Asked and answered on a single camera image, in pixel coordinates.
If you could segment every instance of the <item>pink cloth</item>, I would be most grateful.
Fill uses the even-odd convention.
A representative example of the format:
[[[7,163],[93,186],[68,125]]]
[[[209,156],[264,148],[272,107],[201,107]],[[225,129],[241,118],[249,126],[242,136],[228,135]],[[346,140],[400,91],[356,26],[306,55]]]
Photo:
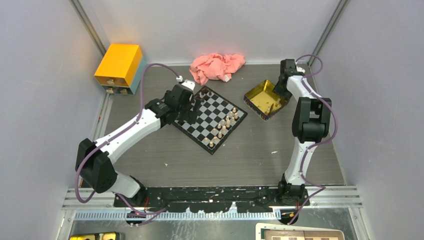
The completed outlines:
[[[194,80],[202,86],[209,79],[221,79],[228,82],[231,74],[239,70],[245,63],[245,57],[239,54],[222,56],[212,53],[196,58],[190,65],[190,73]]]

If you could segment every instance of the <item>yellow box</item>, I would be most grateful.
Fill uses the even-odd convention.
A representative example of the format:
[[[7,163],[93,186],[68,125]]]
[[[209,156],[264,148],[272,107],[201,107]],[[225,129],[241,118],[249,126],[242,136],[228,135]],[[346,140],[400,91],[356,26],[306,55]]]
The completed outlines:
[[[112,43],[94,77],[101,85],[129,87],[142,57],[138,45]]]

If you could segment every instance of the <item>white wall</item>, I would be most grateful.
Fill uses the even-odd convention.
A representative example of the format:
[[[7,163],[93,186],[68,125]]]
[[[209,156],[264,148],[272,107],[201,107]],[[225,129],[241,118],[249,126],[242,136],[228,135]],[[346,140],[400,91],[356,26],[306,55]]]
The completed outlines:
[[[139,44],[148,62],[166,64],[191,63],[211,53],[276,64],[311,53],[338,2],[81,1],[104,42]]]
[[[101,60],[67,0],[0,1],[0,233],[53,239],[104,91]]]
[[[423,1],[350,1],[315,78],[340,119],[334,147],[376,240],[424,234],[423,12]]]

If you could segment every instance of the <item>yellow and black object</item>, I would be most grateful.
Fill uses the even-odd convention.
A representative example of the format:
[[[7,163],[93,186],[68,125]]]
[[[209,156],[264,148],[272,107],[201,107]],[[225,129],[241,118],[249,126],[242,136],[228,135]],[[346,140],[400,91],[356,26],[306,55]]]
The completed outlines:
[[[116,231],[73,235],[69,240],[123,240],[122,234]]]

